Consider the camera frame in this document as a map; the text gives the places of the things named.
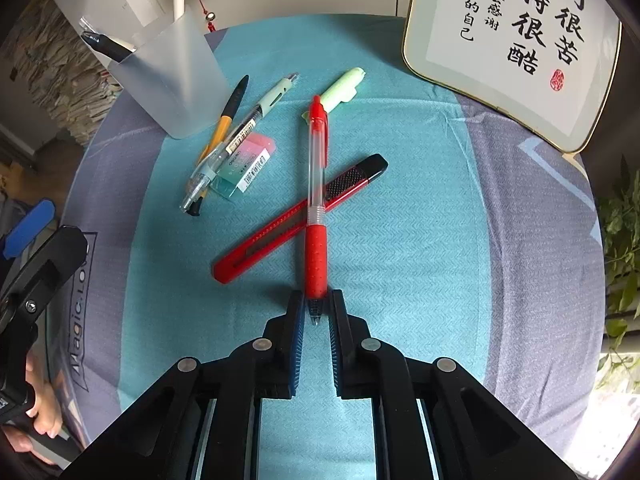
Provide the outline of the person left hand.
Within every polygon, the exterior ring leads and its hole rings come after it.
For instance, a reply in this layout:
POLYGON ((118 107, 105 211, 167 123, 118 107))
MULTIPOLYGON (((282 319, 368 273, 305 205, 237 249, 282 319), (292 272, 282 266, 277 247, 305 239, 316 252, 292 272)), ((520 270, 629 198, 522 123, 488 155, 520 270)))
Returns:
MULTIPOLYGON (((26 412, 26 415, 32 419, 35 432, 46 434, 50 439, 54 439, 63 425, 61 407, 50 382, 44 379, 38 356, 32 350, 28 352, 26 358, 26 382, 35 390, 35 404, 26 412)), ((15 452, 30 453, 44 464, 55 465, 55 462, 34 450, 32 440, 23 431, 12 426, 3 426, 2 431, 15 452)))

